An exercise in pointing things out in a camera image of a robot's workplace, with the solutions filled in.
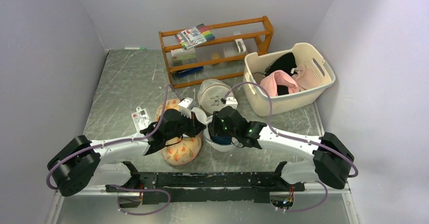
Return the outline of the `white mesh laundry bag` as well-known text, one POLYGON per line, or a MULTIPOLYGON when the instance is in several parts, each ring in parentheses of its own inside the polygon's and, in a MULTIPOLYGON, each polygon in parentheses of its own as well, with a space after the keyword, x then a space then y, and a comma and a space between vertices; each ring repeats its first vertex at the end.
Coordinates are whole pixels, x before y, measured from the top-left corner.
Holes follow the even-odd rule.
MULTIPOLYGON (((192 110, 201 110, 201 111, 203 111, 200 108, 193 108, 192 110)), ((216 149, 217 151, 220 151, 220 152, 229 152, 229 151, 234 150, 237 147, 242 147, 243 146, 235 138, 232 138, 232 144, 231 145, 218 145, 218 144, 213 143, 211 141, 211 139, 210 139, 211 133, 209 132, 209 129, 208 129, 211 121, 212 121, 212 116, 206 116, 206 129, 204 129, 204 131, 202 131, 202 138, 203 138, 204 142, 208 143, 212 148, 214 148, 214 149, 216 149)))

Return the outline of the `pink bra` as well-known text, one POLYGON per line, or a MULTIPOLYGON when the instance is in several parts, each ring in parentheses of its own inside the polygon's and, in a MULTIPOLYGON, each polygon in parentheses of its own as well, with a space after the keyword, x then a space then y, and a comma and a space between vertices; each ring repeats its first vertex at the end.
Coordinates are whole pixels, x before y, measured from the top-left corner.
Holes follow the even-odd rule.
POLYGON ((260 86, 270 97, 283 96, 299 92, 296 81, 283 70, 276 70, 261 80, 260 86))

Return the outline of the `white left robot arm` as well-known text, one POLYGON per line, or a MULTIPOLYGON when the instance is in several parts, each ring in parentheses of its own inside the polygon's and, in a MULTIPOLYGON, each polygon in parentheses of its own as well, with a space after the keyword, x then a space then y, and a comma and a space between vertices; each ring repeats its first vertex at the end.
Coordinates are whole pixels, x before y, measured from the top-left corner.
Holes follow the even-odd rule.
POLYGON ((140 185, 137 169, 127 159, 156 153, 195 137, 206 128, 206 114, 193 108, 189 114, 166 110, 157 122, 128 137, 92 140, 81 135, 70 141, 48 163, 46 182, 64 197, 87 187, 118 185, 132 192, 140 185))

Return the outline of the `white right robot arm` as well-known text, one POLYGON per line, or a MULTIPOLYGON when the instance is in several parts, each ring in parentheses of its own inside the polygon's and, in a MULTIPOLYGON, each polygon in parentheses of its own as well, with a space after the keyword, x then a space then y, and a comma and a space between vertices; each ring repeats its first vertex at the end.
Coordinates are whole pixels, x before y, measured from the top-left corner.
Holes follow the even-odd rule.
POLYGON ((354 156, 333 133, 305 136, 271 127, 260 121, 247 121, 227 106, 215 111, 207 125, 212 136, 231 137, 242 146, 284 152, 302 158, 300 162, 278 165, 273 185, 280 191, 298 182, 322 182, 343 189, 350 177, 354 156))

